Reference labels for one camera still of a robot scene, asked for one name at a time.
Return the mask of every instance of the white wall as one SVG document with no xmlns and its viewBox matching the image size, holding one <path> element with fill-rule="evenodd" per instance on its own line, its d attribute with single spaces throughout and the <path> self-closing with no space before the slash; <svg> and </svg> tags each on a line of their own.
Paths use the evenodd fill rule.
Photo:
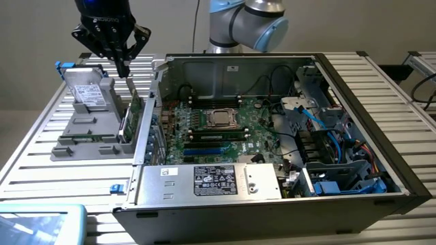
<svg viewBox="0 0 436 245">
<path fill-rule="evenodd" d="M 435 0 L 284 0 L 289 31 L 277 52 L 364 50 L 401 62 L 409 50 L 436 51 Z M 71 37 L 73 0 L 3 0 L 0 8 L 0 109 L 41 109 L 60 78 L 55 61 L 85 48 Z M 152 30 L 144 53 L 191 52 L 196 0 L 131 0 L 137 23 Z M 199 11 L 196 51 L 208 43 L 208 0 Z"/>
</svg>

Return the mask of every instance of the blue clip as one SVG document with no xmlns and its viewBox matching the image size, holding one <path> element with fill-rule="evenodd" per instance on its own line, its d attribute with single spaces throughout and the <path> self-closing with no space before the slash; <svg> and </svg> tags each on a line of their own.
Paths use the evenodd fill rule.
<svg viewBox="0 0 436 245">
<path fill-rule="evenodd" d="M 61 68 L 64 68 L 64 69 L 73 68 L 73 67 L 76 67 L 76 63 L 73 63 L 73 62 L 61 64 Z"/>
<path fill-rule="evenodd" d="M 55 66 L 56 66 L 56 70 L 57 70 L 57 73 L 59 73 L 59 75 L 60 75 L 60 78 L 61 78 L 61 80 L 64 81 L 65 79 L 64 79 L 64 74 L 61 73 L 61 70 L 60 70 L 60 61 L 56 61 L 56 63 L 55 63 Z"/>
<path fill-rule="evenodd" d="M 123 194 L 124 193 L 123 189 L 124 189 L 124 185 L 115 184 L 111 186 L 109 192 L 111 194 Z"/>
</svg>

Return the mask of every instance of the slotted metal surface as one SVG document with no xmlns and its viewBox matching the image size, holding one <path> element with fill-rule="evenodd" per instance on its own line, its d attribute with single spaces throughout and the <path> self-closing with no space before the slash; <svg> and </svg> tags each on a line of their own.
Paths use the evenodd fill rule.
<svg viewBox="0 0 436 245">
<path fill-rule="evenodd" d="M 424 185 L 436 195 L 436 134 L 425 118 L 404 102 L 388 78 L 368 59 L 355 53 L 325 55 Z M 131 69 L 144 98 L 153 76 L 151 62 L 152 55 L 140 55 Z M 92 57 L 88 63 L 101 63 L 109 75 L 116 76 L 115 66 L 105 59 Z M 117 94 L 128 98 L 125 82 L 115 80 Z M 135 244 L 109 213 L 109 205 L 123 203 L 125 196 L 108 193 L 112 184 L 123 184 L 129 179 L 132 159 L 49 161 L 51 149 L 72 115 L 72 101 L 72 96 L 61 88 L 45 109 L 47 116 L 43 112 L 20 145 L 23 150 L 16 151 L 16 158 L 11 158 L 0 174 L 0 200 L 7 203 L 81 203 L 88 210 L 85 244 Z M 436 199 L 407 215 L 387 217 L 360 234 L 232 244 L 436 244 Z"/>
</svg>

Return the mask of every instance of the warning label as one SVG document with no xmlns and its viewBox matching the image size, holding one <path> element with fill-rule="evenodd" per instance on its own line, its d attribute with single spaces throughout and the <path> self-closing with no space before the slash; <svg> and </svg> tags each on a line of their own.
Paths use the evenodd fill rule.
<svg viewBox="0 0 436 245">
<path fill-rule="evenodd" d="M 200 166 L 193 168 L 193 194 L 236 195 L 235 166 Z"/>
<path fill-rule="evenodd" d="M 75 88 L 85 106 L 104 106 L 107 104 L 97 85 L 77 85 Z"/>
</svg>

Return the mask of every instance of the power supply label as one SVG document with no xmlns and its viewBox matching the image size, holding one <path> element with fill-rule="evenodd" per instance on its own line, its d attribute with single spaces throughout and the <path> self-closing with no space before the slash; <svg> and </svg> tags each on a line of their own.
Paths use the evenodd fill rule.
<svg viewBox="0 0 436 245">
<path fill-rule="evenodd" d="M 199 166 L 193 167 L 193 194 L 237 195 L 235 166 Z"/>
</svg>

